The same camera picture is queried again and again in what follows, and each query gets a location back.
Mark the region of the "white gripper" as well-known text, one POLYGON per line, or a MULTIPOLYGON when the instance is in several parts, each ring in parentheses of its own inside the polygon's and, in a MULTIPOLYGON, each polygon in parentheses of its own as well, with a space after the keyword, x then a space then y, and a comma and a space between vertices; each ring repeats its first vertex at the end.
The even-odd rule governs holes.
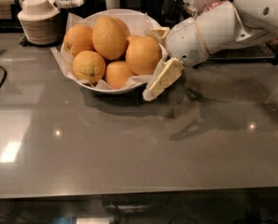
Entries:
POLYGON ((243 25, 237 8, 229 1, 181 21, 171 31, 169 27, 145 30, 146 36, 165 44, 173 58, 157 64, 143 91, 143 98, 146 101, 156 99, 182 76, 184 66, 203 63, 220 50, 252 46, 262 34, 262 29, 243 25))

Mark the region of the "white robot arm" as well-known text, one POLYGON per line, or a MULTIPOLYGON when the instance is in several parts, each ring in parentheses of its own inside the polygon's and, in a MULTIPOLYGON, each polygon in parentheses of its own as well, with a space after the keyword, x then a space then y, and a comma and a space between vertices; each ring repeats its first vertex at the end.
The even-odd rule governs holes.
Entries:
POLYGON ((143 97, 156 99, 176 82, 183 70, 204 63, 223 49, 240 49, 278 36, 278 0, 229 0, 168 29, 165 35, 149 29, 170 59, 157 64, 143 97))

